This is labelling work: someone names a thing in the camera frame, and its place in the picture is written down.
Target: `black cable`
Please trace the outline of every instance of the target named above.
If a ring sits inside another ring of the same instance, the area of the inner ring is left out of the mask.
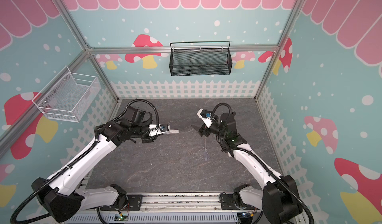
[[[127,111],[127,107],[131,106],[132,103],[136,103],[138,101],[141,101],[141,102],[145,102],[147,104],[149,104],[151,106],[151,108],[154,110],[154,113],[155,113],[155,118],[157,119],[157,129],[159,128],[159,115],[158,115],[158,111],[157,109],[155,108],[155,106],[153,104],[151,104],[151,102],[149,101],[146,101],[145,99],[135,99],[131,102],[129,102],[127,104],[127,106],[125,107],[125,109],[122,111],[122,113],[120,115],[118,115],[117,117],[115,117],[114,119],[112,119],[112,121],[116,121],[118,120],[119,118],[121,118]]]
[[[94,147],[98,144],[98,129],[101,128],[103,125],[100,125],[100,126],[96,126],[94,127],[94,143],[83,153],[81,154],[80,156],[78,156],[75,160],[73,160],[72,162],[70,162],[68,165],[66,165],[64,168],[62,168],[58,173],[56,173],[51,179],[48,179],[46,180],[46,182],[44,184],[42,184],[36,191],[34,191],[31,195],[29,195],[29,197],[27,197],[17,208],[16,210],[13,212],[12,216],[11,216],[11,219],[10,219],[10,223],[11,224],[28,224],[28,223],[31,223],[31,222],[35,222],[35,221],[38,221],[38,220],[41,220],[41,219],[44,219],[46,217],[49,217],[50,214],[47,213],[47,214],[44,214],[44,215],[41,215],[41,216],[38,216],[38,217],[35,217],[35,218],[31,218],[31,219],[28,219],[28,220],[23,220],[23,221],[18,221],[17,220],[17,216],[18,214],[21,212],[21,210],[26,206],[26,204],[28,204],[38,193],[40,193],[47,185],[49,185],[51,182],[53,182],[53,180],[55,180],[56,178],[58,178],[61,174],[65,173],[67,170],[69,170],[68,167],[72,167],[74,164],[76,164],[78,161],[80,161],[83,157],[85,157],[90,151],[92,151],[94,149]]]
[[[99,207],[97,208],[97,215],[98,215],[98,218],[99,218],[99,220],[100,220],[100,222],[101,222],[102,224],[107,224],[107,222],[105,222],[105,221],[103,220],[103,218],[102,218],[102,216],[101,216],[101,212],[99,212]]]
[[[260,215],[257,217],[256,221],[255,221],[254,223],[252,223],[252,224],[257,224],[257,223],[260,221],[262,215],[263,215],[263,211],[261,211],[261,213],[260,213]]]
[[[313,215],[312,213],[310,212],[310,210],[308,209],[308,207],[305,205],[305,203],[300,199],[299,195],[295,194],[293,192],[292,189],[290,189],[285,183],[283,183],[283,181],[281,181],[281,179],[279,179],[262,161],[259,157],[257,157],[257,155],[255,155],[254,153],[252,153],[251,151],[249,150],[246,150],[246,149],[243,149],[243,148],[231,148],[229,150],[224,150],[224,152],[228,153],[230,151],[233,151],[233,150],[239,150],[239,151],[243,151],[243,152],[246,152],[247,154],[251,155],[253,158],[255,158],[255,160],[257,160],[257,162],[260,163],[260,165],[268,172],[268,174],[276,180],[276,182],[278,184],[280,184],[283,188],[285,188],[288,193],[290,193],[290,195],[294,196],[294,198],[297,199],[297,201],[301,204],[301,206],[303,207],[303,209],[305,210],[308,218],[309,218],[309,224],[314,224],[314,219],[313,219]]]

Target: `red mushroom cap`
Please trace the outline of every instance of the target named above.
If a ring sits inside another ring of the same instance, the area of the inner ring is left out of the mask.
[[[259,57],[259,62],[269,62],[272,59],[273,52],[266,51]]]
[[[361,193],[382,214],[382,175],[349,160],[336,158],[334,167],[338,174]]]
[[[146,35],[146,34],[140,34],[134,41],[133,47],[162,47],[163,45],[156,40],[155,38]],[[136,61],[139,61],[140,59],[150,56],[150,55],[156,55],[160,57],[167,57],[167,53],[143,53],[143,54],[126,54],[125,60],[130,63],[134,63]]]
[[[283,64],[284,71],[288,72],[290,68],[290,63],[292,62],[292,40],[288,38],[284,49],[281,51],[279,60]]]

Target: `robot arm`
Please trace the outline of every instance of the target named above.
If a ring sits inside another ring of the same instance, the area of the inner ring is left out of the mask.
[[[224,105],[229,112],[220,116],[215,115],[217,107]],[[237,133],[235,112],[226,103],[220,103],[213,111],[200,109],[197,112],[203,120],[203,125],[196,129],[200,136],[215,134],[222,151],[229,157],[241,162],[260,184],[262,190],[257,190],[248,184],[234,189],[233,198],[237,207],[251,205],[262,210],[271,224],[288,222],[291,218],[302,213],[304,209],[313,224],[313,216],[298,195],[297,185],[290,176],[282,176],[272,169],[251,149],[247,141]]]

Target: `wall mural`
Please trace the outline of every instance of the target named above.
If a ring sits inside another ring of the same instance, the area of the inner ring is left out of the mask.
[[[290,35],[292,69],[260,95],[282,169],[320,224],[382,222],[381,7],[307,0]]]
[[[164,46],[180,41],[277,44],[294,1],[64,0],[92,47],[128,47],[142,34]]]

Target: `metal bracket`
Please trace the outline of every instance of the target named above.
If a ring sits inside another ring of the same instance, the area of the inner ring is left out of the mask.
[[[222,210],[255,210],[255,207],[251,205],[245,205],[245,207],[238,207],[233,198],[233,194],[222,193],[219,197]]]
[[[142,205],[142,197],[143,195],[131,195],[127,194],[127,197],[129,198],[129,206],[128,208],[124,208],[121,211],[139,211],[141,209]],[[102,206],[100,208],[101,211],[115,211],[115,208],[111,206]]]

